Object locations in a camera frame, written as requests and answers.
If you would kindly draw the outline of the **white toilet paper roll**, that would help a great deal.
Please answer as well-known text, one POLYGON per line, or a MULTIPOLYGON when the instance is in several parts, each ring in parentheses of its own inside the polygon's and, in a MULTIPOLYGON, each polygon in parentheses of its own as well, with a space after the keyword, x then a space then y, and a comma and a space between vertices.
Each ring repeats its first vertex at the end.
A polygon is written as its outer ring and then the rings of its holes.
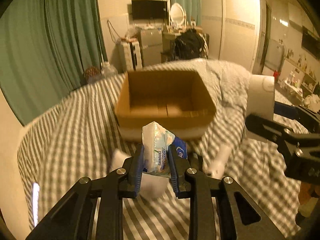
POLYGON ((267 120, 273 120, 275 103, 273 76, 252 75, 247 95, 247 116, 254 114, 267 120))

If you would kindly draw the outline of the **white tube bottle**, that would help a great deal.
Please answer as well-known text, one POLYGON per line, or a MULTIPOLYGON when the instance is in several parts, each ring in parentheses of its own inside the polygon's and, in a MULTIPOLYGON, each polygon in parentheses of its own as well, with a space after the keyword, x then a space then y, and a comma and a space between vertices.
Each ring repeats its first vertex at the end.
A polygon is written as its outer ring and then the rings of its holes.
POLYGON ((227 164, 229 156, 231 155, 231 152, 231 146, 227 144, 220 145, 219 152, 208 166, 208 176, 215 179, 221 179, 223 177, 223 174, 225 172, 225 166, 227 164))

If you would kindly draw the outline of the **white sock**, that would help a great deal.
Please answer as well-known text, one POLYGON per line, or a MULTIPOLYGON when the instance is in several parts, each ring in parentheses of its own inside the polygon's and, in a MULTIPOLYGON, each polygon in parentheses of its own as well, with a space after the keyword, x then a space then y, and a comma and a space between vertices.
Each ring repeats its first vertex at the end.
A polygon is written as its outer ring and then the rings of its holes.
MULTIPOLYGON (((119 149, 115 149, 112 153, 109 172, 121 168, 125 159, 130 156, 119 149)), ((153 176, 147 173, 142 174, 139 195, 145 199, 160 198, 166 191, 169 185, 169 178, 153 176)))

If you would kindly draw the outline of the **tissue pack blue white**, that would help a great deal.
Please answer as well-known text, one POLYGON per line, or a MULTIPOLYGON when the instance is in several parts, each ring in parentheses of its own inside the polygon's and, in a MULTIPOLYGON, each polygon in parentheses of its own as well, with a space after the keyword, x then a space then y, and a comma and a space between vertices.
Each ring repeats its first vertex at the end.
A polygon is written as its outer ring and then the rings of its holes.
POLYGON ((167 153, 174 146, 180 158, 187 159, 187 144, 179 137, 153 121, 142 128, 144 172, 153 176, 170 176, 167 153))

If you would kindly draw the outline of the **white shelf with items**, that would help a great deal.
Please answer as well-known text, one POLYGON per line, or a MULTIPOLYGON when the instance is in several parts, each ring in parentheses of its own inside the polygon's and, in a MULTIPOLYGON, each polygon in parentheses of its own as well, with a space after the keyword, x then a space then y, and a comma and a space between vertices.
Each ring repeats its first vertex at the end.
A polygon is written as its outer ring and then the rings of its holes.
POLYGON ((295 95, 298 99, 303 100, 313 93, 318 81, 308 66, 302 68, 293 60, 285 59, 278 83, 290 95, 295 95))

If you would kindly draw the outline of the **red fire extinguisher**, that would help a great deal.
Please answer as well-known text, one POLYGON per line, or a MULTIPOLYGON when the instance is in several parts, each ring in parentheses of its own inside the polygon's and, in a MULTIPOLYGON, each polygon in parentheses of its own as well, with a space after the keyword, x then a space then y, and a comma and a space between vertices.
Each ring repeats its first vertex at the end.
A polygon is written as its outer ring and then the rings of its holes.
POLYGON ((280 72, 278 72, 278 71, 274 71, 274 72, 273 72, 274 83, 277 83, 277 82, 278 82, 279 74, 280 74, 280 72))

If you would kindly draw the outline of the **grey checkered bed duvet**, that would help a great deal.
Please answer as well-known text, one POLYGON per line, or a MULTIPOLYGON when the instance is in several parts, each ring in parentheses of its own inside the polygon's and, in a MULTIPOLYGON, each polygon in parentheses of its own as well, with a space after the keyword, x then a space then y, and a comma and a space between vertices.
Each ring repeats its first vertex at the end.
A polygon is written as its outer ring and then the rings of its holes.
POLYGON ((213 178, 229 176, 285 237, 296 222, 300 182, 285 176, 273 135, 250 132, 250 114, 306 133, 272 114, 285 97, 274 80, 217 60, 172 61, 71 92, 28 129, 17 151, 29 225, 34 228, 80 178, 95 180, 140 156, 142 181, 123 200, 125 239, 188 239, 190 202, 171 186, 170 158, 213 178))

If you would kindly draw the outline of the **brown cardboard box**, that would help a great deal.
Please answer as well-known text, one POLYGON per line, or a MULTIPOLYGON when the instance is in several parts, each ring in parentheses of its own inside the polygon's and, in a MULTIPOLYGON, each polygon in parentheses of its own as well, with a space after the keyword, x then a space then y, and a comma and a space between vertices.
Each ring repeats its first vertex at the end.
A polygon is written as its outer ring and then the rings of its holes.
POLYGON ((183 140, 202 137, 216 105, 197 71, 128 72, 114 108, 123 139, 139 142, 155 121, 183 140))

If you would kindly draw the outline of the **white wardrobe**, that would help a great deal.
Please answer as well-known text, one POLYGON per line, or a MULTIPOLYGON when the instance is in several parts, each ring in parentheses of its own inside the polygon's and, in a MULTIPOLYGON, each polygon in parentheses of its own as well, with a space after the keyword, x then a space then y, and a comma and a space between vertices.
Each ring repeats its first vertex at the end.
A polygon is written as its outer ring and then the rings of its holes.
POLYGON ((201 27, 209 35, 208 58, 253 71, 260 35, 260 0, 201 0, 201 27))

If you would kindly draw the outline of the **black clothes pile on chair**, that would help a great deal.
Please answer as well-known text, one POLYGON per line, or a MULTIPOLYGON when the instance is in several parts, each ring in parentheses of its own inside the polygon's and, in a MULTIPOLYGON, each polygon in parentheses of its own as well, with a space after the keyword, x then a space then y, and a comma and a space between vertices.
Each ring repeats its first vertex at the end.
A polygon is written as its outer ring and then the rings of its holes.
POLYGON ((174 60, 207 59, 209 49, 205 36, 188 29, 175 38, 172 54, 174 60))

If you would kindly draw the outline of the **brown patterned basket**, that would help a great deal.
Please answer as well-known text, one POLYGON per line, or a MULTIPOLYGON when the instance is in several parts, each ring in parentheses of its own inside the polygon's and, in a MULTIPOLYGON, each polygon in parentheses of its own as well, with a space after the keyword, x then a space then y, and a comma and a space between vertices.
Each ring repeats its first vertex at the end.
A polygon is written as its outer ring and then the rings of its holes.
POLYGON ((87 83, 94 83, 101 79, 101 72, 97 67, 91 66, 84 71, 84 78, 87 83))

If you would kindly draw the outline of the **white oval vanity mirror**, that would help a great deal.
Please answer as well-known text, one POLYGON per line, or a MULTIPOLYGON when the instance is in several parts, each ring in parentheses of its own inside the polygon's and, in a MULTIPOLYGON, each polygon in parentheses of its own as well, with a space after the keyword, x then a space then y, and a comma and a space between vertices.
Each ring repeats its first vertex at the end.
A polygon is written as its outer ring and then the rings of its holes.
POLYGON ((169 11, 171 25, 181 27, 185 24, 186 14, 185 10, 179 3, 174 3, 169 11))

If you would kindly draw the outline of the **silver mini fridge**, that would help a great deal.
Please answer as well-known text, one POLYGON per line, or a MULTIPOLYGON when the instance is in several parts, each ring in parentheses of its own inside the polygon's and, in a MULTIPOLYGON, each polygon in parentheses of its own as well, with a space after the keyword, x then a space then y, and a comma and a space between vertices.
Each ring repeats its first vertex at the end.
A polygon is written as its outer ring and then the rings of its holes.
POLYGON ((161 63, 163 50, 161 29, 140 29, 138 40, 143 67, 161 63))

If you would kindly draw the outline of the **white suitcase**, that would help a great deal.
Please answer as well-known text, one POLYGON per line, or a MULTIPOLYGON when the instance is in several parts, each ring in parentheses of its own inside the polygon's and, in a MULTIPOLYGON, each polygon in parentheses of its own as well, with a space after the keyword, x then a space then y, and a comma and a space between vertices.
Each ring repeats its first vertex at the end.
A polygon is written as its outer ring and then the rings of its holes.
POLYGON ((143 68, 138 41, 120 42, 118 44, 118 50, 124 72, 136 71, 143 68))

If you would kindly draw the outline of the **black wall television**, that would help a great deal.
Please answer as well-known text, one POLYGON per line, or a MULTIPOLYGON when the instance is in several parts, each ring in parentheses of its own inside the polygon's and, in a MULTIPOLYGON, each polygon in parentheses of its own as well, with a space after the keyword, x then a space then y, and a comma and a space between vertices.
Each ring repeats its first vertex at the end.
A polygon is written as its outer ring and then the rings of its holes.
POLYGON ((164 20, 168 18, 167 1, 132 0, 133 20, 164 20))

